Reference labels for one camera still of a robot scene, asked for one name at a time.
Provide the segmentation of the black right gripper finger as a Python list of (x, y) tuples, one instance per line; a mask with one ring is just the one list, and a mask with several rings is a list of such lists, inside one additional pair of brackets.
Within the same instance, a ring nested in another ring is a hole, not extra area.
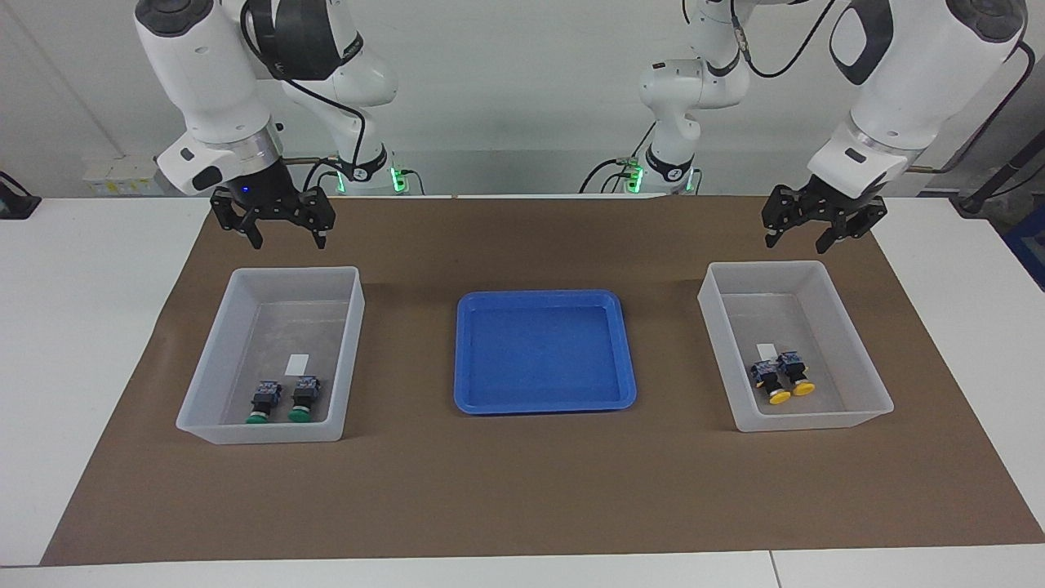
[(236, 232), (255, 250), (264, 246), (264, 237), (256, 226), (257, 215), (254, 209), (247, 209), (242, 215), (235, 211), (235, 201), (232, 191), (228, 189), (214, 189), (211, 194), (211, 211), (216, 217), (220, 228), (225, 231)]
[(306, 228), (318, 249), (327, 245), (327, 232), (336, 224), (336, 211), (324, 189), (307, 189), (298, 194), (297, 224)]

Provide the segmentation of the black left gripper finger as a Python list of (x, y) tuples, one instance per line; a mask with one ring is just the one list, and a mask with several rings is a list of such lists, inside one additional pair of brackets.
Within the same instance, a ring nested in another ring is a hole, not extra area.
[(825, 233), (816, 241), (818, 254), (825, 254), (836, 242), (847, 238), (862, 238), (870, 232), (887, 213), (886, 204), (881, 198), (872, 198), (859, 211), (844, 211), (838, 206), (828, 205), (825, 209)]
[(806, 224), (802, 199), (800, 189), (791, 189), (786, 185), (774, 186), (762, 209), (766, 246), (776, 246), (785, 232)]

